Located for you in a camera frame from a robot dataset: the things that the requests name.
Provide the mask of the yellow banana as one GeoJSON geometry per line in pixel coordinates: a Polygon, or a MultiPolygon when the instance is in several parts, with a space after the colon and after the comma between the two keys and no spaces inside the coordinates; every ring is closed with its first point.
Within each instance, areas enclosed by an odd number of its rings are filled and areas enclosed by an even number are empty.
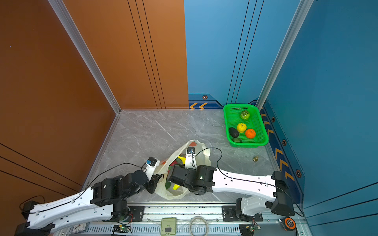
{"type": "MultiPolygon", "coordinates": [[[[177,158],[176,158],[176,160],[175,161],[177,161],[178,162],[178,164],[177,165],[180,165],[180,166],[185,166],[185,163],[186,163],[186,158],[185,157],[181,157],[181,156],[178,156],[177,158]]],[[[179,185],[177,185],[177,184],[174,184],[174,186],[173,186],[173,190],[178,190],[180,188],[180,186],[179,185]]]]}

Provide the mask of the yellow lemon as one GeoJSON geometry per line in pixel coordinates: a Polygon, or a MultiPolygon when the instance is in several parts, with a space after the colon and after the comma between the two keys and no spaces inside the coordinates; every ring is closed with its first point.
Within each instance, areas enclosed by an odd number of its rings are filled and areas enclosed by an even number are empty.
{"type": "Polygon", "coordinates": [[[246,130],[247,130],[247,125],[246,124],[244,124],[244,123],[239,123],[238,125],[237,125],[237,131],[239,132],[239,133],[244,133],[246,130]]]}

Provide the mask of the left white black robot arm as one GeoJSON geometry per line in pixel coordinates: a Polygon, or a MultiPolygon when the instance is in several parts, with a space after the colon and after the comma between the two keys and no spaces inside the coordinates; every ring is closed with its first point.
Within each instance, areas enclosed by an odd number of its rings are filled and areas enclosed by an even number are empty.
{"type": "Polygon", "coordinates": [[[88,189],[45,204],[26,202],[26,222],[17,226],[17,236],[48,236],[62,228],[92,221],[130,220],[127,199],[144,190],[154,193],[161,175],[142,170],[107,178],[88,189]]]}

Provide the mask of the yellow translucent plastic bag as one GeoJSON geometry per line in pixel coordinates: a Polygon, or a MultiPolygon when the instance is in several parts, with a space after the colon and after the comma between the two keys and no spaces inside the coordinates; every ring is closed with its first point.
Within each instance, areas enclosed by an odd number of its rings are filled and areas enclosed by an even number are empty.
{"type": "Polygon", "coordinates": [[[181,200],[190,193],[182,186],[189,176],[195,175],[200,166],[211,166],[210,149],[199,140],[189,140],[166,158],[154,170],[161,176],[155,194],[168,201],[181,200]]]}

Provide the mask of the orange fruit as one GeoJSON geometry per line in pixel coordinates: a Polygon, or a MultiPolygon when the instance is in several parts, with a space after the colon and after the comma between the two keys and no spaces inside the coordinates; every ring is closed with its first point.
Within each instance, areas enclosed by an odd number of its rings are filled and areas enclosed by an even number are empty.
{"type": "Polygon", "coordinates": [[[254,139],[256,137],[257,133],[255,130],[253,129],[248,129],[245,131],[245,136],[248,138],[248,139],[254,139]]]}

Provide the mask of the dark brown avocado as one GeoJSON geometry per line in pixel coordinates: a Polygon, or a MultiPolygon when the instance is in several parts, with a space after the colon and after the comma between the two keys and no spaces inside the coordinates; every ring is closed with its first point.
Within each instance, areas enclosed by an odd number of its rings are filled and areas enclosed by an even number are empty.
{"type": "Polygon", "coordinates": [[[233,127],[229,128],[228,132],[232,138],[238,138],[240,134],[239,131],[233,127]]]}

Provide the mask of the green plastic mesh basket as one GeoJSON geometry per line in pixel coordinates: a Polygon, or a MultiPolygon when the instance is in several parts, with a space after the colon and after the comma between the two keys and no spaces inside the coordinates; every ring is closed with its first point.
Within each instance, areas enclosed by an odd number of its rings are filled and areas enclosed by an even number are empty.
{"type": "Polygon", "coordinates": [[[227,104],[223,113],[226,136],[232,147],[257,148],[268,143],[268,134],[256,106],[227,104]]]}

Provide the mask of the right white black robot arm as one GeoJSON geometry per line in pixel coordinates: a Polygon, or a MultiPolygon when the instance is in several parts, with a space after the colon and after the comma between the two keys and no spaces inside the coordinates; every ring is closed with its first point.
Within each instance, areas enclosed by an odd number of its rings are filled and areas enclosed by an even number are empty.
{"type": "Polygon", "coordinates": [[[294,201],[288,193],[285,177],[279,171],[268,176],[249,176],[231,173],[219,168],[200,165],[196,169],[174,166],[167,180],[182,186],[195,195],[207,192],[244,194],[235,204],[235,218],[239,221],[262,221],[260,214],[291,217],[295,215],[294,201]]]}

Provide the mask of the small dark green fruit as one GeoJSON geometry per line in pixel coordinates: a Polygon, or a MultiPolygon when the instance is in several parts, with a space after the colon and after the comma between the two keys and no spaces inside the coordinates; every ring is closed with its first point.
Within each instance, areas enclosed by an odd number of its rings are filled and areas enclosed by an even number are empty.
{"type": "Polygon", "coordinates": [[[242,143],[243,142],[240,138],[233,138],[232,141],[235,142],[235,143],[242,143]]]}

